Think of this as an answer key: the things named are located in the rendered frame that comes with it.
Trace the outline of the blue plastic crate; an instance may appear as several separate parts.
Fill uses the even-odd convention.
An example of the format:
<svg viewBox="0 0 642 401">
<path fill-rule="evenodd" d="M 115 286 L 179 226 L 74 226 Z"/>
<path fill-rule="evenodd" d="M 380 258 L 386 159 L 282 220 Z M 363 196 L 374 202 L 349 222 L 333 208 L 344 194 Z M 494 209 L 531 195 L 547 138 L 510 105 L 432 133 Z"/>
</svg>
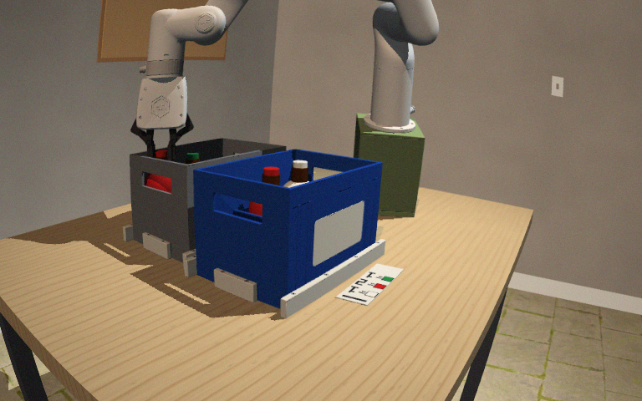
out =
<svg viewBox="0 0 642 401">
<path fill-rule="evenodd" d="M 284 187 L 294 160 L 308 162 L 309 182 Z M 265 167 L 280 168 L 280 185 L 262 182 Z M 313 180 L 314 167 L 342 173 Z M 370 160 L 296 149 L 193 170 L 197 275 L 214 282 L 219 268 L 256 282 L 257 300 L 280 309 L 375 243 L 380 183 Z"/>
</svg>

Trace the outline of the green bottle with pale green label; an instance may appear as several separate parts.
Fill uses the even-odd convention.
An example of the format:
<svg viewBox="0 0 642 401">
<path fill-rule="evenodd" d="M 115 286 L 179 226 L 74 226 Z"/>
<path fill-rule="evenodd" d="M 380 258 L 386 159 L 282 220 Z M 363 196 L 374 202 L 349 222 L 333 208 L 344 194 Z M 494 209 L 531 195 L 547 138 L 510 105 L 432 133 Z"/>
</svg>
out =
<svg viewBox="0 0 642 401">
<path fill-rule="evenodd" d="M 192 164 L 200 162 L 199 153 L 187 153 L 186 154 L 186 164 Z"/>
</svg>

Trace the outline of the white paper pick list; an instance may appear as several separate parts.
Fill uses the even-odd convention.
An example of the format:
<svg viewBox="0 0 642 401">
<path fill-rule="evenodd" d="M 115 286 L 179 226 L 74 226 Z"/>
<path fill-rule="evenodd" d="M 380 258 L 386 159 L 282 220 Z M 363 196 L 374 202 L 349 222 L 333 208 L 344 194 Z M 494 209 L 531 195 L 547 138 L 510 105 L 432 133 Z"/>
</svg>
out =
<svg viewBox="0 0 642 401">
<path fill-rule="evenodd" d="M 336 298 L 368 306 L 404 269 L 376 264 Z"/>
</svg>

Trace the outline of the red bottle with pink label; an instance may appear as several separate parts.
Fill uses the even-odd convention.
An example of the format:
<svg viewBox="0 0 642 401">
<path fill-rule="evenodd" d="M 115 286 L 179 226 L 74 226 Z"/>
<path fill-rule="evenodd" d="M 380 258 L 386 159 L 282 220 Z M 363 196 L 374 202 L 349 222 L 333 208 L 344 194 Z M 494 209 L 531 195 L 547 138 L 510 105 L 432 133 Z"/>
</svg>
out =
<svg viewBox="0 0 642 401">
<path fill-rule="evenodd" d="M 262 182 L 280 185 L 279 168 L 265 167 L 263 168 Z M 262 216 L 262 204 L 251 202 L 249 203 L 249 213 Z"/>
<path fill-rule="evenodd" d="M 167 150 L 157 150 L 154 158 L 167 160 Z M 145 178 L 145 185 L 171 193 L 171 178 L 149 173 Z"/>
</svg>

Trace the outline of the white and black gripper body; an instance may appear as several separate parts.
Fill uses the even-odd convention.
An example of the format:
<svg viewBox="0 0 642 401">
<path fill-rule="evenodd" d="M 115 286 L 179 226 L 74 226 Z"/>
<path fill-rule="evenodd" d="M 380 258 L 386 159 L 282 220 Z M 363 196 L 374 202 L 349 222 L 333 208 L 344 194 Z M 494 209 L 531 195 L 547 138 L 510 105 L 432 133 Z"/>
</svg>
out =
<svg viewBox="0 0 642 401">
<path fill-rule="evenodd" d="M 141 80 L 136 125 L 139 129 L 177 129 L 186 123 L 187 85 L 183 74 Z"/>
</svg>

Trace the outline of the grey plastic crate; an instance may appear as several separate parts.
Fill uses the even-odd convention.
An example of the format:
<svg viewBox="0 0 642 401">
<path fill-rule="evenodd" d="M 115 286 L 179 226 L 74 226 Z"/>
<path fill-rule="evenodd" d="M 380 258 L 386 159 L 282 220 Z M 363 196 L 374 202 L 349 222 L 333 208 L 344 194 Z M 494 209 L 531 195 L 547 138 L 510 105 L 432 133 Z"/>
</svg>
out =
<svg viewBox="0 0 642 401">
<path fill-rule="evenodd" d="M 186 153 L 199 153 L 200 162 L 187 165 Z M 269 144 L 220 138 L 176 145 L 174 162 L 146 157 L 147 151 L 130 154 L 134 240 L 143 244 L 146 232 L 168 241 L 171 258 L 183 262 L 182 253 L 196 249 L 193 170 L 272 153 Z M 171 178 L 171 193 L 145 186 L 149 173 Z"/>
</svg>

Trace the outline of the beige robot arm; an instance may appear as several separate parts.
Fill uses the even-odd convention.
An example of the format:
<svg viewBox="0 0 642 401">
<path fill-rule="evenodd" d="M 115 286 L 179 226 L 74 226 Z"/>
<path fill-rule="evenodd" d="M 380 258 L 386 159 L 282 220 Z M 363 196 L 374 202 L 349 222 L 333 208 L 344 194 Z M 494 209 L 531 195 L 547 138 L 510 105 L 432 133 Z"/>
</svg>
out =
<svg viewBox="0 0 642 401">
<path fill-rule="evenodd" d="M 186 41 L 207 46 L 227 31 L 248 0 L 208 0 L 205 6 L 163 9 L 150 21 L 146 76 L 183 74 Z M 372 129 L 408 133 L 415 55 L 412 44 L 426 46 L 439 33 L 431 0 L 379 0 L 373 16 L 374 76 L 371 112 L 364 123 Z M 209 6 L 207 6 L 209 5 Z M 396 10 L 397 9 L 397 10 Z M 224 31 L 225 30 L 225 31 Z"/>
</svg>

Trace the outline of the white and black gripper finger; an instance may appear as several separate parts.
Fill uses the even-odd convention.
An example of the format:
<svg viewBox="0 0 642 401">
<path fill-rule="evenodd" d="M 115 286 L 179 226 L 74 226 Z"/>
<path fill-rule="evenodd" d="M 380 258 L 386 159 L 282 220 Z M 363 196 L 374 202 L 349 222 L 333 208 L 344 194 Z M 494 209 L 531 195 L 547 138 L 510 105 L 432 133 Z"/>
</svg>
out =
<svg viewBox="0 0 642 401">
<path fill-rule="evenodd" d="M 176 133 L 176 129 L 169 129 L 170 131 L 170 141 L 169 144 L 167 145 L 167 160 L 173 161 L 176 158 L 176 142 L 179 140 L 182 135 L 188 133 L 189 131 L 193 130 L 194 125 L 191 122 L 191 119 L 188 114 L 186 114 L 186 126 L 182 129 L 180 129 Z"/>
<path fill-rule="evenodd" d="M 138 135 L 147 145 L 147 156 L 154 158 L 155 156 L 155 144 L 153 140 L 153 135 L 154 135 L 154 130 L 153 129 L 147 129 L 146 132 L 142 129 L 138 129 L 136 125 L 136 119 L 135 122 L 133 123 L 130 132 Z M 152 134 L 151 134 L 152 132 Z"/>
</svg>

